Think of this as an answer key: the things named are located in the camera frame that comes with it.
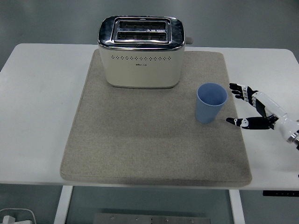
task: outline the gray felt mat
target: gray felt mat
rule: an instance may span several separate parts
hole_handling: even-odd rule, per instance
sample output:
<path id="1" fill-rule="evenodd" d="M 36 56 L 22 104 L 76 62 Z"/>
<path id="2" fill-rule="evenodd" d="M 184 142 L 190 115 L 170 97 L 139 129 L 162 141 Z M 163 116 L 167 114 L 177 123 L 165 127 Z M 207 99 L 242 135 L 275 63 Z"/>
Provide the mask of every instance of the gray felt mat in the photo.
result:
<path id="1" fill-rule="evenodd" d="M 171 89 L 124 89 L 107 83 L 95 50 L 65 147 L 66 180 L 181 186 L 240 187 L 251 173 L 233 97 L 210 124 L 194 116 L 196 90 L 205 82 L 228 89 L 221 53 L 185 52 Z"/>

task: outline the toaster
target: toaster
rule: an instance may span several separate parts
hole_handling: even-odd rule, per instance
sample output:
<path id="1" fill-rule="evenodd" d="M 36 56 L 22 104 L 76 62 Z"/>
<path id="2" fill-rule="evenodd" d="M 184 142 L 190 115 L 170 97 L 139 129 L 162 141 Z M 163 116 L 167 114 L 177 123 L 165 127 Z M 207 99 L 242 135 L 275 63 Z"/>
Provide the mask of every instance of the toaster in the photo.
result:
<path id="1" fill-rule="evenodd" d="M 172 17 L 112 16 L 99 29 L 108 83 L 125 88 L 171 88 L 179 82 L 185 31 Z"/>

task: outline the robotic hand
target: robotic hand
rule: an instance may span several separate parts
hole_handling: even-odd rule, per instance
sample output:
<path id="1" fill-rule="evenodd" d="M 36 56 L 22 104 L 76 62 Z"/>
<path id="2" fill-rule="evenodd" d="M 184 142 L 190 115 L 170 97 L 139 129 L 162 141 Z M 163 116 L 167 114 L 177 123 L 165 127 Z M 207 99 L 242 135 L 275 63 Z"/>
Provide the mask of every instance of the robotic hand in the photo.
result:
<path id="1" fill-rule="evenodd" d="M 249 86 L 236 83 L 229 84 L 235 97 L 250 103 L 262 117 L 245 119 L 227 118 L 226 121 L 244 129 L 278 130 L 283 139 L 294 142 L 299 150 L 299 122 L 288 118 L 288 114 L 266 94 L 253 91 Z"/>

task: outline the electrical cable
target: electrical cable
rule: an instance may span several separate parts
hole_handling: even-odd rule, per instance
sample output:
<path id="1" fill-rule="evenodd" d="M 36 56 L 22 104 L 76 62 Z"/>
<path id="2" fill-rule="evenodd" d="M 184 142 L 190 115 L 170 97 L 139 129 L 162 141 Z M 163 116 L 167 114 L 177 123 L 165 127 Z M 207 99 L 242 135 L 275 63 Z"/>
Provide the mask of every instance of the electrical cable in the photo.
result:
<path id="1" fill-rule="evenodd" d="M 33 211 L 31 211 L 30 209 L 7 208 L 7 209 L 1 209 L 0 212 L 5 211 L 5 210 L 24 210 L 24 211 L 30 211 L 31 214 L 32 214 L 32 216 L 33 216 L 34 223 L 36 224 L 36 217 L 34 216 Z"/>

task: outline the plastic cup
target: plastic cup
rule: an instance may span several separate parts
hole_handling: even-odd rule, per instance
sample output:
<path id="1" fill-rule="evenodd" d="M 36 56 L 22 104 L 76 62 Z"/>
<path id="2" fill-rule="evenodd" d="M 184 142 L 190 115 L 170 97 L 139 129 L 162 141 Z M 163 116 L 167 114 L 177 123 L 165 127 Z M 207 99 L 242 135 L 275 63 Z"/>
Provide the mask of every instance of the plastic cup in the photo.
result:
<path id="1" fill-rule="evenodd" d="M 197 89 L 195 117 L 204 124 L 212 122 L 228 99 L 227 91 L 217 83 L 204 83 Z"/>

